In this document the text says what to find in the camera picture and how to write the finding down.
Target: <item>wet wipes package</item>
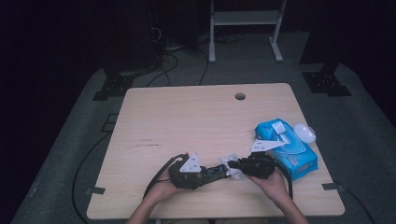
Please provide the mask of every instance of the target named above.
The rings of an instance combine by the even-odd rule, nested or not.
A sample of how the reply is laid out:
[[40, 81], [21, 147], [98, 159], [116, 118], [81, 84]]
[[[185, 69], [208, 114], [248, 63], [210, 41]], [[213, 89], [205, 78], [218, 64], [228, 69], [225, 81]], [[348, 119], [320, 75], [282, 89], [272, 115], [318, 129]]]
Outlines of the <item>wet wipes package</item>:
[[274, 119], [260, 123], [255, 129], [256, 139], [283, 143], [280, 147], [268, 150], [267, 153], [274, 159], [280, 161], [287, 168], [291, 180], [293, 181], [318, 169], [317, 154], [315, 154], [311, 147], [299, 137], [308, 135], [310, 139], [312, 139], [312, 136], [314, 136], [313, 130], [305, 130], [307, 131], [297, 134], [293, 128], [282, 119]]

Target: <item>white metal frame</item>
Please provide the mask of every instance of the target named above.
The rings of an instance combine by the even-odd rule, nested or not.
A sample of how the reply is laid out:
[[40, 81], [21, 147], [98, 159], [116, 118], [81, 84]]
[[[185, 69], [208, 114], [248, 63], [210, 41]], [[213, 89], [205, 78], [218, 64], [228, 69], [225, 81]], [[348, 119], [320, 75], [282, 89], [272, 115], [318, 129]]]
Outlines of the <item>white metal frame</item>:
[[215, 26], [216, 25], [254, 25], [273, 24], [275, 25], [274, 35], [269, 37], [271, 48], [278, 63], [283, 62], [283, 57], [277, 46], [280, 24], [282, 23], [287, 0], [282, 0], [280, 10], [266, 11], [215, 11], [215, 0], [211, 1], [210, 9], [210, 42], [209, 61], [216, 61], [215, 53]]

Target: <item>black cable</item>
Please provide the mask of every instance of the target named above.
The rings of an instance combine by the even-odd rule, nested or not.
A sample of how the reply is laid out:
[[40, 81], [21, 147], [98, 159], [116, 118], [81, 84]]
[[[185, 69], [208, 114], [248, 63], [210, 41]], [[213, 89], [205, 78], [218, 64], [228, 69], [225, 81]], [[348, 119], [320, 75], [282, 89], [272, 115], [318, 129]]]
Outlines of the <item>black cable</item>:
[[208, 68], [208, 66], [209, 66], [209, 59], [207, 58], [207, 56], [206, 56], [206, 54], [201, 50], [201, 49], [198, 49], [202, 54], [204, 54], [204, 56], [205, 56], [205, 60], [206, 60], [206, 67], [205, 67], [205, 71], [204, 71], [204, 73], [202, 74], [202, 76], [201, 76], [201, 80], [199, 81], [199, 84], [198, 84], [198, 86], [201, 86], [201, 84], [202, 84], [202, 81], [204, 80], [204, 76], [206, 75], [206, 72], [207, 72], [207, 68]]
[[95, 145], [93, 145], [91, 147], [91, 149], [88, 151], [88, 153], [84, 156], [84, 158], [82, 159], [82, 161], [80, 162], [78, 169], [75, 173], [74, 179], [73, 179], [73, 188], [72, 188], [72, 203], [73, 203], [73, 208], [75, 209], [78, 217], [81, 219], [82, 222], [87, 223], [88, 221], [82, 216], [82, 214], [78, 211], [77, 206], [76, 206], [76, 201], [75, 201], [75, 187], [76, 187], [76, 180], [79, 174], [79, 170], [81, 169], [82, 165], [84, 164], [85, 160], [87, 160], [88, 156], [93, 152], [93, 150], [104, 140], [106, 139], [109, 135], [111, 135], [112, 132], [107, 132], [107, 134], [105, 136], [103, 136], [99, 141], [97, 141], [95, 143]]
[[161, 74], [159, 74], [159, 75], [156, 76], [155, 78], [153, 78], [153, 79], [148, 83], [148, 85], [147, 85], [146, 87], [149, 87], [149, 85], [151, 85], [151, 83], [152, 83], [153, 81], [155, 81], [155, 79], [157, 79], [158, 77], [161, 77], [161, 76], [163, 76], [163, 75], [165, 75], [165, 74], [167, 75], [168, 72], [170, 72], [170, 71], [172, 71], [173, 69], [176, 68], [176, 66], [178, 65], [178, 58], [177, 58], [176, 56], [172, 55], [172, 54], [167, 54], [167, 56], [171, 56], [171, 57], [173, 57], [173, 58], [176, 60], [175, 65], [173, 65], [170, 69], [168, 69], [168, 70], [166, 70], [166, 71], [163, 71]]
[[146, 195], [149, 193], [149, 190], [152, 188], [152, 186], [157, 183], [158, 177], [177, 159], [177, 158], [182, 158], [183, 156], [186, 156], [187, 154], [180, 154], [175, 157], [172, 157], [161, 169], [158, 171], [158, 173], [152, 177], [151, 181], [148, 183], [148, 186], [146, 188], [145, 194], [143, 195], [143, 198], [146, 197]]
[[361, 205], [361, 208], [363, 208], [364, 212], [366, 213], [367, 217], [370, 219], [370, 221], [375, 224], [374, 218], [372, 217], [372, 215], [370, 214], [369, 210], [366, 208], [366, 206], [364, 206], [364, 204], [361, 202], [361, 200], [358, 198], [358, 196], [356, 196], [356, 194], [354, 194], [352, 191], [350, 191], [350, 189], [348, 189], [347, 187], [345, 187], [344, 185], [340, 184], [339, 182], [333, 180], [332, 182], [334, 182], [334, 184], [342, 187], [346, 192], [348, 192], [355, 200], [358, 204]]
[[285, 176], [286, 179], [288, 180], [289, 196], [293, 199], [293, 182], [291, 180], [291, 176], [282, 162], [280, 162], [279, 160], [274, 160], [274, 161], [276, 167], [280, 170], [280, 172], [282, 172], [283, 176]]

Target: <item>hand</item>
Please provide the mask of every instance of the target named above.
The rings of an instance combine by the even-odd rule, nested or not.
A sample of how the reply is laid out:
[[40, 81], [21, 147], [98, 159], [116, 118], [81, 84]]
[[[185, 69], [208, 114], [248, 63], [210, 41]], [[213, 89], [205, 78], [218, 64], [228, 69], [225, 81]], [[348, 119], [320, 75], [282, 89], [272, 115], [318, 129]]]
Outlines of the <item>hand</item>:
[[304, 214], [289, 196], [283, 175], [277, 168], [275, 168], [274, 173], [268, 179], [260, 179], [254, 176], [249, 176], [248, 178], [257, 184], [262, 189], [262, 192], [282, 210], [290, 224], [308, 223]]
[[157, 203], [169, 199], [178, 192], [184, 189], [178, 189], [169, 180], [169, 172], [165, 170], [157, 179], [143, 201], [137, 206], [134, 213], [127, 220], [128, 224], [143, 224], [147, 223], [149, 215], [151, 214]]
[[277, 168], [275, 168], [274, 173], [267, 179], [261, 179], [255, 176], [249, 176], [248, 178], [257, 184], [262, 189], [262, 192], [276, 205], [285, 202], [285, 200], [291, 200], [283, 175]]
[[175, 185], [169, 180], [169, 178], [169, 172], [168, 170], [165, 170], [158, 177], [157, 183], [155, 183], [149, 190], [146, 198], [152, 200], [155, 203], [158, 203], [169, 199], [176, 193], [184, 190], [176, 188]]

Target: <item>gray carpet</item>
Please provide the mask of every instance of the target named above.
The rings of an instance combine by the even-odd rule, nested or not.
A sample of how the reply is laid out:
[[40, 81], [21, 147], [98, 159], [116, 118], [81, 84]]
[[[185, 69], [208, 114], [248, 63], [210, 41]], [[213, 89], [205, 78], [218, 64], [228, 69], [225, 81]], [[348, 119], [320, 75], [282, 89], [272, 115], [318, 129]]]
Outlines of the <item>gray carpet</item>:
[[[396, 202], [393, 200], [396, 188], [394, 127], [363, 88], [359, 77], [342, 64], [335, 74], [352, 96], [329, 97], [323, 93], [311, 93], [302, 72], [318, 71], [321, 64], [299, 65], [307, 33], [280, 35], [278, 44], [283, 63], [276, 62], [268, 36], [244, 35], [241, 41], [232, 45], [216, 45], [217, 61], [208, 66], [202, 85], [289, 83], [305, 119], [317, 133], [318, 148], [333, 180], [349, 190], [340, 192], [346, 207], [343, 215], [309, 217], [309, 221], [321, 224], [371, 223], [362, 203], [375, 223], [393, 223], [396, 219]], [[201, 49], [207, 55], [208, 45], [201, 45]], [[162, 76], [150, 87], [167, 86], [169, 83], [172, 86], [198, 85], [206, 67], [204, 54], [184, 49], [173, 55], [178, 58], [178, 65], [168, 72], [170, 82]], [[173, 57], [163, 57], [163, 69], [172, 67], [175, 62]], [[162, 72], [158, 69], [138, 77], [134, 87], [146, 87]], [[72, 201], [75, 174], [88, 155], [79, 169], [74, 188], [76, 207], [86, 218], [89, 189], [95, 185], [110, 139], [106, 130], [112, 129], [111, 121], [115, 121], [117, 116], [110, 116], [104, 131], [103, 125], [109, 114], [119, 113], [123, 100], [122, 97], [92, 100], [105, 79], [103, 70], [92, 75], [13, 223], [83, 223]], [[89, 223], [124, 221], [89, 220]], [[269, 221], [287, 223], [283, 217], [270, 218]]]

